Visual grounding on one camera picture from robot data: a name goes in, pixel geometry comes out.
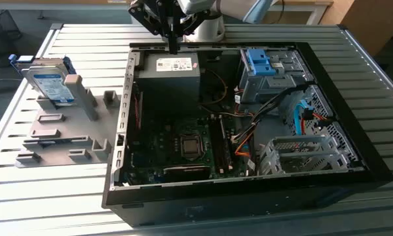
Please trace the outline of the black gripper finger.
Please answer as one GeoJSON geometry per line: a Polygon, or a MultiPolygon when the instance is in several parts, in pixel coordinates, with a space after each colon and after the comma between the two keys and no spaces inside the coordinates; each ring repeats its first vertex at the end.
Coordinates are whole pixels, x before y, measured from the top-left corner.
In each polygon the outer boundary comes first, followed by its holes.
{"type": "Polygon", "coordinates": [[[205,11],[197,12],[193,14],[182,23],[181,23],[181,14],[178,11],[173,12],[173,54],[177,54],[180,49],[180,39],[184,35],[190,35],[196,28],[200,26],[205,20],[205,11]]]}
{"type": "Polygon", "coordinates": [[[128,12],[153,35],[160,35],[168,43],[169,53],[173,53],[173,31],[168,18],[172,1],[132,0],[128,12]]]}

